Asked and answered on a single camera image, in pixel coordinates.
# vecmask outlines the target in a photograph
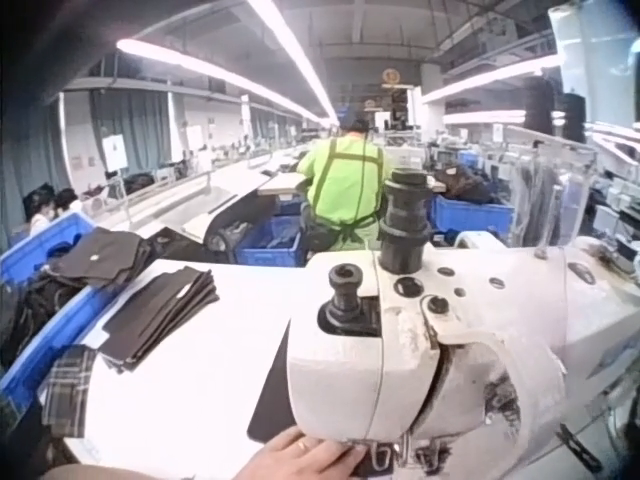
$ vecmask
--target green shirt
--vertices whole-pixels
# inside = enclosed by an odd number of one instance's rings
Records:
[[[320,141],[298,164],[298,172],[312,179],[308,198],[319,217],[335,223],[354,223],[374,213],[380,205],[382,183],[389,178],[389,162],[382,158],[378,173],[377,147],[361,137],[338,138],[336,154],[324,186],[314,204],[322,171],[329,158],[331,140]]]

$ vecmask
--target finger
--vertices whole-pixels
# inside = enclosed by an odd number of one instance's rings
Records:
[[[334,462],[323,473],[321,478],[348,478],[356,469],[358,464],[362,461],[367,454],[367,447],[364,445],[358,445],[347,453],[345,453],[337,462]]]
[[[343,443],[325,440],[302,457],[301,461],[304,462],[305,471],[320,473],[329,468],[350,448]]]
[[[272,452],[279,452],[280,450],[284,450],[291,444],[298,441],[300,438],[302,438],[302,436],[303,436],[303,433],[298,427],[288,428],[284,432],[272,438],[264,446],[264,449],[270,450]]]
[[[302,437],[300,440],[284,449],[282,454],[286,455],[287,458],[301,458],[321,443],[322,440],[318,440],[317,438]]]

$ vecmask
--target hand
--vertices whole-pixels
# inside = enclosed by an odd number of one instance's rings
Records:
[[[292,427],[267,443],[233,480],[346,480],[366,451],[306,437]]]

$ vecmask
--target sewing machine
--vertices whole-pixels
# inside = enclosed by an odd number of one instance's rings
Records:
[[[566,438],[565,416],[637,358],[640,288],[590,238],[435,249],[420,174],[395,171],[386,188],[381,252],[306,268],[288,340],[296,423],[418,478],[503,478]]]

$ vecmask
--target wall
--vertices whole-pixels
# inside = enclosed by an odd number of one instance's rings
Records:
[[[230,145],[242,140],[244,136],[240,104],[185,96],[184,111],[190,126],[202,127],[203,135],[210,146]],[[214,126],[209,126],[209,119],[214,120]]]
[[[65,92],[64,102],[71,185],[80,193],[104,184],[105,169],[91,125],[89,92]]]

